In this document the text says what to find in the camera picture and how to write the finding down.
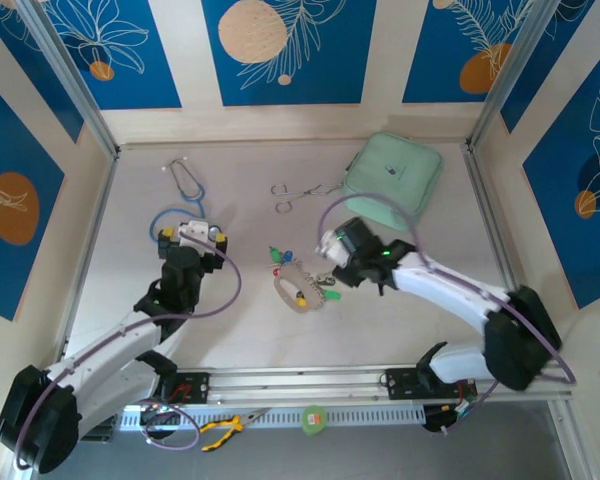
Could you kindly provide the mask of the black ribbed block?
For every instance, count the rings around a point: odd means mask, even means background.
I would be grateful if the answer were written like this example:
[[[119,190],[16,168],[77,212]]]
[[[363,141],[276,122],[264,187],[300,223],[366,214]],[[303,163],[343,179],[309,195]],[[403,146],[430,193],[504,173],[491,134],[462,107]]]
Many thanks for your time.
[[[83,442],[108,443],[112,440],[115,432],[115,420],[113,418],[102,422],[88,431],[83,437]]]

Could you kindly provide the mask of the metal key holder plate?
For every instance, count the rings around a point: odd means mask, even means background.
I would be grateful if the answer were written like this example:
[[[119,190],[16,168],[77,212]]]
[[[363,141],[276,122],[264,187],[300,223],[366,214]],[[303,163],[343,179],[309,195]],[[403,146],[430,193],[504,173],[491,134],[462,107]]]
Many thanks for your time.
[[[324,293],[311,275],[296,262],[278,267],[273,285],[281,300],[294,312],[303,314],[322,308],[326,299]],[[296,293],[303,294],[305,305],[297,302]]]

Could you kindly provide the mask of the mint green zip pouch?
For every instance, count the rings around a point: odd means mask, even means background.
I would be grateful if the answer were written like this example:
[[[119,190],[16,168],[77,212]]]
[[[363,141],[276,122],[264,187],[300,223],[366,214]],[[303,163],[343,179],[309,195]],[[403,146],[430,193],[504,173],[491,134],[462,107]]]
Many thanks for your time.
[[[349,165],[343,193],[354,195],[349,210],[398,231],[408,223],[394,208],[362,193],[381,194],[417,221],[443,170],[441,155],[424,145],[386,132],[373,134]]]

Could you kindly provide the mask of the aluminium frame post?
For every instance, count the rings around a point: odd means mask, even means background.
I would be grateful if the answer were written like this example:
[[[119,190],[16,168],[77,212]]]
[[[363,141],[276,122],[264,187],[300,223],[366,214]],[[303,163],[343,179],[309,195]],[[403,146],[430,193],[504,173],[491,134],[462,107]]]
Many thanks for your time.
[[[78,109],[106,156],[115,162],[120,153],[114,136],[79,69],[38,0],[14,0],[17,10],[54,74]]]
[[[528,60],[540,41],[561,0],[534,0],[529,16],[521,25],[505,63],[488,93],[480,115],[467,138],[467,150],[474,153],[486,138],[492,123],[511,90],[516,85]]]

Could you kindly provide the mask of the aluminium table edge rail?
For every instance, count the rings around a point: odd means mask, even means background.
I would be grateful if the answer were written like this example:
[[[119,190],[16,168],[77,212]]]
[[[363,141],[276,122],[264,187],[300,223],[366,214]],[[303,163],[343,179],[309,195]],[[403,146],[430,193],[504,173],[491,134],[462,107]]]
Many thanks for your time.
[[[507,251],[504,231],[496,215],[495,205],[489,196],[488,185],[478,158],[468,140],[462,144],[462,155],[499,274],[506,287],[515,289],[519,282]]]
[[[56,347],[59,351],[59,357],[63,356],[63,352],[65,351],[66,345],[68,344],[68,338],[73,328],[76,312],[80,303],[80,298],[88,274],[89,265],[91,263],[91,259],[95,249],[97,236],[106,209],[108,197],[112,188],[119,157],[120,150],[117,150],[114,153],[110,165],[106,170],[106,175],[104,177],[103,184],[100,187],[98,196],[96,197],[97,202],[95,203],[94,213],[91,215],[91,218],[88,223],[85,243],[79,257],[77,273],[74,275],[74,279],[72,280],[71,286],[69,288],[69,294],[65,302],[64,310],[60,319],[60,324],[56,335]]]

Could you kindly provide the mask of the blue stethoscope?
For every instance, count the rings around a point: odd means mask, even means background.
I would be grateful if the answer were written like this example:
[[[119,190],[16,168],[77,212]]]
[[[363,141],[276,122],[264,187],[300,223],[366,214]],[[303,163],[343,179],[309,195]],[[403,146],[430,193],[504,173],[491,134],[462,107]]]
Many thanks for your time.
[[[162,167],[162,170],[170,173],[180,199],[189,207],[196,207],[197,212],[194,213],[191,209],[187,210],[184,207],[176,206],[166,207],[159,211],[149,225],[149,238],[153,243],[158,243],[158,222],[168,215],[180,214],[193,220],[205,220],[207,218],[203,205],[206,189],[189,168],[188,158],[184,156],[171,160]]]

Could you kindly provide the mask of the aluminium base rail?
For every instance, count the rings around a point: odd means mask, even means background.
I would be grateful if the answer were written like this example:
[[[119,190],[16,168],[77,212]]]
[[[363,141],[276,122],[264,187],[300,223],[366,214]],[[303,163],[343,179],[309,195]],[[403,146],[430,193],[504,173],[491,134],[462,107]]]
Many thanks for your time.
[[[390,400],[385,383],[389,368],[411,365],[371,365],[351,367],[289,367],[246,369],[192,369],[208,372],[208,405],[235,407],[363,406],[389,404],[442,404],[475,399],[491,386],[475,380],[441,385],[425,400]]]

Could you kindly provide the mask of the yellow handled pliers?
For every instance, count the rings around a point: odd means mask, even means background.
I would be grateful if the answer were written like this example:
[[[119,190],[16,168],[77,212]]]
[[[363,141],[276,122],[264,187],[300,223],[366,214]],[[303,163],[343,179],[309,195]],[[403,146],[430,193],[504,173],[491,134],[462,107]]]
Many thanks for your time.
[[[205,445],[201,448],[204,453],[210,453],[220,449],[224,446],[232,437],[242,433],[244,429],[254,423],[257,419],[268,413],[270,408],[261,408],[250,413],[234,415],[231,418],[216,420],[208,422],[199,428],[201,434],[207,433],[208,431],[215,428],[227,428],[227,432],[220,437],[214,443]]]

